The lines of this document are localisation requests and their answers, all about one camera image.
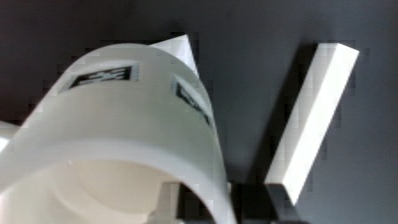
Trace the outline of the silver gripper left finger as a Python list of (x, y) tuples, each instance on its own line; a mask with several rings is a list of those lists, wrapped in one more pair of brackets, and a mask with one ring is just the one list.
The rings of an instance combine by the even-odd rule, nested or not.
[(161, 184), (156, 208), (149, 215), (147, 224), (181, 224), (177, 219), (179, 183)]

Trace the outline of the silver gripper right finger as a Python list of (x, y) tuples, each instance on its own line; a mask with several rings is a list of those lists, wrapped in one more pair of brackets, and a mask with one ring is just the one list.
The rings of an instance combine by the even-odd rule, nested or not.
[(298, 215), (280, 184), (236, 183), (231, 201), (238, 224), (311, 224)]

